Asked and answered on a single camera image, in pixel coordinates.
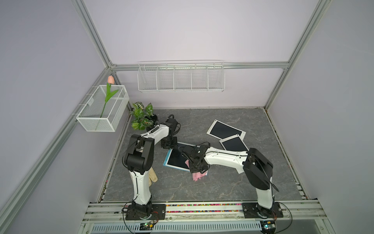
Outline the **white drawing tablet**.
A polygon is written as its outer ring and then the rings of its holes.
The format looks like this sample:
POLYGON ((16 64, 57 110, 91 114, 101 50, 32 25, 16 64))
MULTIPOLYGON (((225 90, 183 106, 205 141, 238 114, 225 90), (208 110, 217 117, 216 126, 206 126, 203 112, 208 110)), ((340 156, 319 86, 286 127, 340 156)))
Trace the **white drawing tablet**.
POLYGON ((231 153, 220 153, 219 165, 234 168, 238 174, 244 173, 243 163, 248 157, 248 148, 238 136, 230 136, 220 141, 226 151, 231 153))
POLYGON ((234 135, 239 135, 241 139, 244 139, 246 132, 221 121, 214 120, 212 125, 209 127, 207 134, 217 139, 224 139, 234 135))

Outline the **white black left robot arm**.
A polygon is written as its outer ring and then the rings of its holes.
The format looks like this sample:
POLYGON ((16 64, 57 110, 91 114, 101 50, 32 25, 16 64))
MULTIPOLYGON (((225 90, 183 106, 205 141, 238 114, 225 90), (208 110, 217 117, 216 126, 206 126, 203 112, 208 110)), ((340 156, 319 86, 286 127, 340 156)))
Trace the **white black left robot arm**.
POLYGON ((177 147, 175 135, 180 130, 178 124, 179 122, 171 114, 165 122, 156 125, 150 131, 130 137, 122 163, 130 173, 134 188, 130 211, 141 219, 150 218, 153 213, 149 174, 153 166, 155 145, 160 142, 164 149, 177 147))

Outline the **beige cloth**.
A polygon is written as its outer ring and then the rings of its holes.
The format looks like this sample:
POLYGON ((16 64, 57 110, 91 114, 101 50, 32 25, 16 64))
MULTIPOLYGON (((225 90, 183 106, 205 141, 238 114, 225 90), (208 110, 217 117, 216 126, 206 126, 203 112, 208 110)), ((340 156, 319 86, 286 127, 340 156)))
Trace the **beige cloth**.
POLYGON ((151 167, 149 169, 149 187, 151 187, 151 185, 153 183, 156 183, 158 181, 158 177, 154 171, 154 169, 151 167))

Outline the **pink microfiber cloth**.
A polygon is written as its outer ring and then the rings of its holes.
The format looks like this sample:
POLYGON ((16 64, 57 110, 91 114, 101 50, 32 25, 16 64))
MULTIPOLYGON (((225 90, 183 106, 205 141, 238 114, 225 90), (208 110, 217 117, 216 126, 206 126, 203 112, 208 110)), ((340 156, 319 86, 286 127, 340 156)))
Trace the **pink microfiber cloth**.
MULTIPOLYGON (((190 169, 190 163, 189 163, 189 160, 186 160, 185 161, 185 164, 186 166, 190 169)), ((193 181, 198 181, 199 179, 207 176, 208 174, 208 171, 204 172, 204 173, 200 173, 200 172, 197 172, 197 173, 192 173, 192 179, 193 181)))

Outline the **black ribbed plant pot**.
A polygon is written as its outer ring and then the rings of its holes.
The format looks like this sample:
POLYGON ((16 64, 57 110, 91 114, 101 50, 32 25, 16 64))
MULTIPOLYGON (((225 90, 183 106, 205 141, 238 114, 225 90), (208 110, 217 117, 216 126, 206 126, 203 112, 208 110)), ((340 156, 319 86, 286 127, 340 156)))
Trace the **black ribbed plant pot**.
POLYGON ((156 114, 153 114, 151 116, 146 116, 146 118, 149 121, 153 122, 152 125, 146 127, 146 130, 148 132, 148 131, 152 130, 158 124, 158 116, 156 114))

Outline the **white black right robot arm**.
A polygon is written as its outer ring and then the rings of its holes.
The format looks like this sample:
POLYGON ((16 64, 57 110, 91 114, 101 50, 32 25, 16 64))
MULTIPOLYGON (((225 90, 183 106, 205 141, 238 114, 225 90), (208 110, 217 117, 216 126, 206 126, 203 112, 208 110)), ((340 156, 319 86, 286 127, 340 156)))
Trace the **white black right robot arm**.
POLYGON ((205 173, 211 165, 221 165, 244 173, 256 189, 257 201, 243 203, 245 218, 277 219, 283 217, 281 206, 275 202, 273 190, 273 164, 257 149, 247 151, 220 150, 207 145, 183 146, 181 155, 188 160, 191 173, 205 173))

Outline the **white mesh side basket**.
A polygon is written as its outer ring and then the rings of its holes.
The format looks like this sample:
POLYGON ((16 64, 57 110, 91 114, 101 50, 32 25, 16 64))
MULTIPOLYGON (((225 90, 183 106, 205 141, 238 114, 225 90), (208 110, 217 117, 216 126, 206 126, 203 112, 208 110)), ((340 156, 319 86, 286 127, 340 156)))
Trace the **white mesh side basket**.
POLYGON ((115 132, 129 101, 125 86, 112 85, 111 91, 118 92, 107 102, 100 118, 106 97, 106 85, 99 85, 89 95, 88 101, 77 114, 76 120, 87 132, 115 132))

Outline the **pink artificial tulip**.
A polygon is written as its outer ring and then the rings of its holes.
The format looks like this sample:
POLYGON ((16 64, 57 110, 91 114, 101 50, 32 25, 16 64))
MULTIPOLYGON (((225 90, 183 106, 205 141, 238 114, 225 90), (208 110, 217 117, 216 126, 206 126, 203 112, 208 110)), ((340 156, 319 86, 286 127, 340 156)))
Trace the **pink artificial tulip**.
POLYGON ((106 84, 106 97, 105 97, 104 106, 103 106, 100 118, 103 117, 107 102, 118 92, 117 90, 111 91, 112 85, 115 85, 115 78, 114 76, 110 75, 108 76, 108 80, 106 84))

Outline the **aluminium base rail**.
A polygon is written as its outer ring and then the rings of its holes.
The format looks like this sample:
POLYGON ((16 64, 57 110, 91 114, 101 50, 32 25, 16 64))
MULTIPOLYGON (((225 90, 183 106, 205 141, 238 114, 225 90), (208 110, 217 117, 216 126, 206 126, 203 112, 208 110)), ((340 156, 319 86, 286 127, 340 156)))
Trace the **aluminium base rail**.
MULTIPOLYGON (((317 200, 283 200, 274 214, 278 220, 327 219, 317 200)), ((160 222, 174 221, 242 221, 247 208, 240 201, 221 202, 156 202, 160 211, 152 214, 160 222)), ((82 223, 120 223, 127 210, 124 203, 93 203, 86 210, 82 223)))

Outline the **white ventilation grille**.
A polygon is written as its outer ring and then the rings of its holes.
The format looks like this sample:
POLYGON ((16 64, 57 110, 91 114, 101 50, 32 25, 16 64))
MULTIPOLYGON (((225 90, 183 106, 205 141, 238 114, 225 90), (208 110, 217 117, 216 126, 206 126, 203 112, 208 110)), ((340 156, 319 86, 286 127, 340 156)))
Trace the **white ventilation grille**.
POLYGON ((166 234, 166 233, 216 233, 234 231, 261 231, 259 221, 214 221, 214 222, 159 222, 146 230, 140 222, 95 224, 92 234, 166 234))

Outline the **large blue drawing tablet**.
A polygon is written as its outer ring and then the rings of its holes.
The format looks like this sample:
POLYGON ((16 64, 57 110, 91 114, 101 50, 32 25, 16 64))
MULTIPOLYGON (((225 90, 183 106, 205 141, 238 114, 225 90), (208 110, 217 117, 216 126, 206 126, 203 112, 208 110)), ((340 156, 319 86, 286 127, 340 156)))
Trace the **large blue drawing tablet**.
POLYGON ((183 142, 178 142, 176 147, 174 147, 173 149, 169 149, 163 165, 166 167, 173 168, 173 169, 178 169, 178 170, 189 172, 190 169, 185 163, 187 159, 184 158, 182 155, 182 149, 185 146, 193 146, 193 145, 183 143, 183 142))

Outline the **green potted plant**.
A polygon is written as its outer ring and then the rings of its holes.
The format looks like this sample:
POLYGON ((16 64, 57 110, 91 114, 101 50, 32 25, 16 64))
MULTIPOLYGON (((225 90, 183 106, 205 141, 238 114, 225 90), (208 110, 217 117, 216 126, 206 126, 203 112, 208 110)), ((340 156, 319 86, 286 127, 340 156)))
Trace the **green potted plant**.
POLYGON ((153 115, 153 105, 149 103, 144 105, 142 102, 138 101, 132 104, 133 108, 131 114, 134 120, 131 122, 131 126, 134 130, 146 130, 147 126, 152 125, 152 121, 149 121, 146 116, 153 115))

